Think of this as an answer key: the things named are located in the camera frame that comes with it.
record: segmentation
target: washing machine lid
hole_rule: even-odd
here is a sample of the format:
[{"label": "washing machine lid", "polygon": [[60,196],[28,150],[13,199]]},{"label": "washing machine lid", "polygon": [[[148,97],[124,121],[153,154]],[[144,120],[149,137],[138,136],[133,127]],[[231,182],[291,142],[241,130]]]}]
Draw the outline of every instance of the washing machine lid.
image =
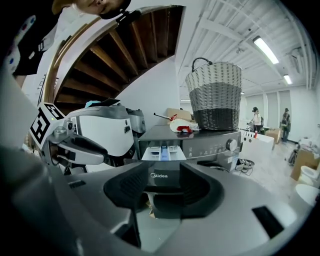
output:
[{"label": "washing machine lid", "polygon": [[91,106],[70,112],[66,118],[94,116],[109,119],[128,119],[129,115],[126,108],[122,105],[112,106]]}]

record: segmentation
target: cardboard box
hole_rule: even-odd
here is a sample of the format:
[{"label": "cardboard box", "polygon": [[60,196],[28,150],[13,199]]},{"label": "cardboard box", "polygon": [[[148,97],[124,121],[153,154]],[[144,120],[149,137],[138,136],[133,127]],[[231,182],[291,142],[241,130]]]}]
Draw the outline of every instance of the cardboard box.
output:
[{"label": "cardboard box", "polygon": [[191,113],[189,111],[176,109],[176,108],[169,108],[169,107],[166,109],[166,116],[167,117],[170,118],[176,114],[177,114],[178,119],[183,119],[188,122],[195,123],[194,120],[191,120]]},{"label": "cardboard box", "polygon": [[298,155],[296,157],[293,170],[291,173],[291,178],[298,180],[301,173],[301,166],[308,166],[314,170],[317,169],[320,159],[315,159],[314,153],[306,151],[304,149],[299,149]]},{"label": "cardboard box", "polygon": [[277,129],[269,129],[265,132],[265,136],[269,136],[274,138],[274,142],[273,142],[273,148],[275,148],[275,144],[279,143],[279,140],[281,138],[281,134],[282,134],[282,130],[277,128]]}]

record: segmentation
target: toilet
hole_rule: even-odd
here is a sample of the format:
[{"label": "toilet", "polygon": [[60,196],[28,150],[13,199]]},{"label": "toilet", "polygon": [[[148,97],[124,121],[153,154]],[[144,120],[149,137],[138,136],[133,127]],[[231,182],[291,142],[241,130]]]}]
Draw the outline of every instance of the toilet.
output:
[{"label": "toilet", "polygon": [[310,213],[315,204],[320,190],[306,184],[298,184],[290,197],[289,204],[300,216]]},{"label": "toilet", "polygon": [[301,166],[301,176],[307,176],[313,181],[313,186],[317,186],[320,171],[314,170],[308,166]]}]

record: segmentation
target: white appliance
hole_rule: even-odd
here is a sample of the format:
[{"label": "white appliance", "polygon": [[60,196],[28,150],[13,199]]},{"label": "white appliance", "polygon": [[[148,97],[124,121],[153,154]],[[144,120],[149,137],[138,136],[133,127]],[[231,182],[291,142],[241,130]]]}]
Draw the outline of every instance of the white appliance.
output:
[{"label": "white appliance", "polygon": [[108,151],[110,166],[124,164],[124,159],[132,159],[135,154],[134,137],[130,117],[122,105],[92,106],[69,113],[67,118],[76,120],[75,132],[98,143]]}]

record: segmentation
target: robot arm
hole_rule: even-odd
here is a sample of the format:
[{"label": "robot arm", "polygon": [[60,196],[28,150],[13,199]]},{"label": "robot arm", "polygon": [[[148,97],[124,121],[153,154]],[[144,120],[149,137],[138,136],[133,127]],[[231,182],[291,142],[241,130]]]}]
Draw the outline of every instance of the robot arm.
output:
[{"label": "robot arm", "polygon": [[[107,161],[108,151],[89,138],[75,134],[73,122],[56,106],[41,103],[38,111],[39,115],[33,122],[30,133],[49,165],[56,166],[62,159],[80,166],[100,165]],[[52,159],[52,146],[56,146],[57,150],[56,163]]]}]

